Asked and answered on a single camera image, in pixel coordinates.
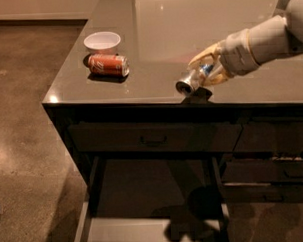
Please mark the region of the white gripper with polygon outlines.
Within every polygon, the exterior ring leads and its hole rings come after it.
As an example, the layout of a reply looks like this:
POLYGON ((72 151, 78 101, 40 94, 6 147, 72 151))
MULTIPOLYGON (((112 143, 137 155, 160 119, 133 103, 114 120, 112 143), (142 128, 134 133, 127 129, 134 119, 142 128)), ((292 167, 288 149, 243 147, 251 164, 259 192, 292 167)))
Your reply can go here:
POLYGON ((225 83, 233 76, 246 75, 259 68, 249 43, 250 30, 244 29, 214 43, 193 57, 189 70, 200 67, 205 87, 225 83))

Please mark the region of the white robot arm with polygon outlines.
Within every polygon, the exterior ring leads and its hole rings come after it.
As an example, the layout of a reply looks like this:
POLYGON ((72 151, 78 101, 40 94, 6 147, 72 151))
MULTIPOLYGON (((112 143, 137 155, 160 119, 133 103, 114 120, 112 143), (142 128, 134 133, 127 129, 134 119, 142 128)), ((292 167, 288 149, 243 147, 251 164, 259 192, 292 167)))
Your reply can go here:
POLYGON ((216 66, 211 73, 200 75, 201 85, 208 86, 246 75, 266 62, 302 53, 303 0, 288 0, 280 15, 214 43, 195 56, 188 68, 216 66))

